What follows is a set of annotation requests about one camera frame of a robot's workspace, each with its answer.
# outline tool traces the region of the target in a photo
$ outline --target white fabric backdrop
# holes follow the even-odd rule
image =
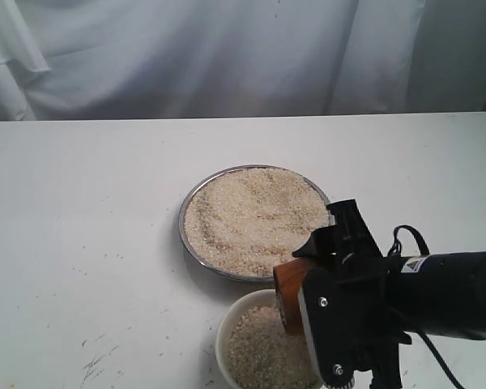
[[[0,119],[474,110],[485,99],[486,0],[0,0]]]

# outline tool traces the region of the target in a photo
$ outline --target warning label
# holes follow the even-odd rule
[[[417,273],[420,271],[423,262],[428,258],[426,257],[412,257],[409,258],[402,267],[402,273]]]

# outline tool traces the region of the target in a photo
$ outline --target white tabletop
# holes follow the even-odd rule
[[[251,288],[184,259],[177,211],[244,164],[355,198],[383,252],[403,223],[486,250],[486,113],[0,123],[0,388],[226,387],[215,332]],[[486,342],[435,339],[486,388]],[[418,339],[401,359],[405,387],[452,387]]]

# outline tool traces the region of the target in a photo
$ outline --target rice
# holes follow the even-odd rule
[[[304,336],[288,336],[276,306],[241,316],[227,349],[228,370],[245,389],[308,389],[318,379]]]
[[[205,185],[185,211],[185,235],[219,269],[271,276],[311,232],[329,224],[321,196],[285,169],[238,170]]]

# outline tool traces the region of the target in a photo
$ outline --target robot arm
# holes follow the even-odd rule
[[[336,223],[314,231],[274,269],[285,331],[305,335],[313,367],[330,388],[353,387],[356,370],[373,372],[372,389],[399,389],[399,344],[416,332],[486,340],[486,252],[430,255],[409,226],[394,231],[383,257],[354,200],[328,206]],[[421,256],[402,257],[399,229],[408,229]]]

